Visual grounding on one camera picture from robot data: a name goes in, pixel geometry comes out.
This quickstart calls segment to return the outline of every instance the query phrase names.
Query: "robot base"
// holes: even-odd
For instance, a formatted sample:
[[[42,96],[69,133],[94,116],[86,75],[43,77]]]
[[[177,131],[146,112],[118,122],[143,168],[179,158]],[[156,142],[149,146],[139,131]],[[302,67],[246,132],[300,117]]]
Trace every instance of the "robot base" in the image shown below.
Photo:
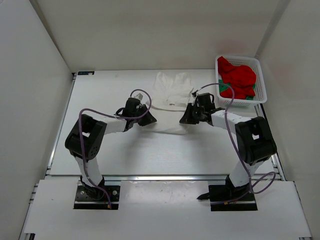
[[[225,185],[209,185],[210,206],[212,212],[229,212],[229,211],[257,211],[255,195],[248,193],[238,201],[228,204],[214,204],[230,200],[226,192]]]
[[[85,187],[82,185],[77,186],[73,209],[118,210],[119,204],[116,202],[119,202],[120,186],[109,185],[103,188],[110,196],[111,209],[107,197],[104,196],[101,199],[93,199],[86,194]]]

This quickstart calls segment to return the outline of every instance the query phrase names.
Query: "white wall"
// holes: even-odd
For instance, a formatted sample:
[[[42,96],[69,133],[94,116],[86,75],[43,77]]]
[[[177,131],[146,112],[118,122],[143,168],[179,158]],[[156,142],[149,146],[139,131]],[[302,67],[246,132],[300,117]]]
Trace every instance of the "white wall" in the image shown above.
[[[320,239],[320,1],[292,0],[260,61],[265,111],[288,180]]]
[[[217,54],[254,57],[279,0],[37,1],[76,72],[212,69]]]
[[[72,75],[28,0],[0,0],[0,240],[45,174]]]

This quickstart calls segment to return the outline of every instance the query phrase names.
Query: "green cloth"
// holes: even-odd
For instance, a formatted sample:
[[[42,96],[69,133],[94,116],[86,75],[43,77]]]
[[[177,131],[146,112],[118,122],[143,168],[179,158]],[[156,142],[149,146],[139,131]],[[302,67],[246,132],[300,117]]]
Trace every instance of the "green cloth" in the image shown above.
[[[219,79],[219,83],[223,84],[224,81],[222,79]],[[223,91],[227,90],[227,88],[228,88],[227,86],[219,85],[219,93],[222,93]],[[253,99],[254,99],[253,96],[247,96],[245,98],[245,100],[253,100]]]

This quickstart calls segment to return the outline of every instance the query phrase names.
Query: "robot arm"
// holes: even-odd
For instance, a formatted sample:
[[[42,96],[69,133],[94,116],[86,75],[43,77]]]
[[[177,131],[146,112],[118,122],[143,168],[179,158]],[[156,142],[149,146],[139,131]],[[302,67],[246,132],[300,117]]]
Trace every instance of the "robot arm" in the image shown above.
[[[81,177],[80,181],[85,188],[86,194],[93,198],[99,199],[103,196],[103,192],[97,189],[89,180],[97,186],[103,188],[105,180],[101,175],[97,162],[97,154],[100,150],[104,135],[110,133],[126,132],[133,127],[135,123],[140,126],[146,126],[155,123],[157,120],[148,112],[145,116],[139,119],[130,119],[141,116],[147,111],[147,106],[141,104],[142,95],[139,93],[135,97],[130,97],[125,104],[125,107],[120,108],[115,117],[127,117],[128,119],[106,118],[105,120],[98,121],[93,117],[86,114],[81,116],[82,131],[79,133],[79,120],[73,126],[71,132],[65,140],[65,147],[70,151],[77,161]],[[80,143],[80,134],[83,136],[84,149],[85,149],[85,165],[82,156],[82,149]]]
[[[227,130],[225,109],[216,108],[214,96],[209,93],[194,95],[189,103],[181,124],[206,122],[211,126]],[[258,167],[277,152],[268,122],[263,117],[249,118],[227,113],[230,131],[236,135],[237,149],[243,163],[253,176]],[[229,199],[235,199],[250,190],[250,178],[243,164],[239,161],[225,180],[225,192]]]

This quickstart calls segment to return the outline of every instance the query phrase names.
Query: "plastic basket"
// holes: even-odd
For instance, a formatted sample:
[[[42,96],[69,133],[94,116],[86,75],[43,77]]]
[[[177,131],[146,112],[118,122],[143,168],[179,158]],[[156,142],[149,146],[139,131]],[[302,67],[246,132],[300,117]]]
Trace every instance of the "plastic basket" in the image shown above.
[[[266,93],[266,87],[265,87],[265,81],[264,77],[262,75],[262,70],[260,66],[259,60],[253,58],[253,57],[246,57],[246,56],[231,56],[231,55],[218,55],[215,58],[215,80],[218,83],[219,80],[222,79],[221,75],[218,73],[218,58],[224,57],[234,66],[240,66],[240,65],[247,65],[254,71],[256,75],[256,82],[255,82],[255,96],[253,100],[242,100],[242,99],[234,99],[232,106],[238,106],[238,107],[250,107],[255,106],[257,104],[263,104],[267,101],[267,93]],[[219,98],[219,102],[226,106],[231,102],[231,98],[225,98],[220,96],[219,87],[216,88],[216,93]]]

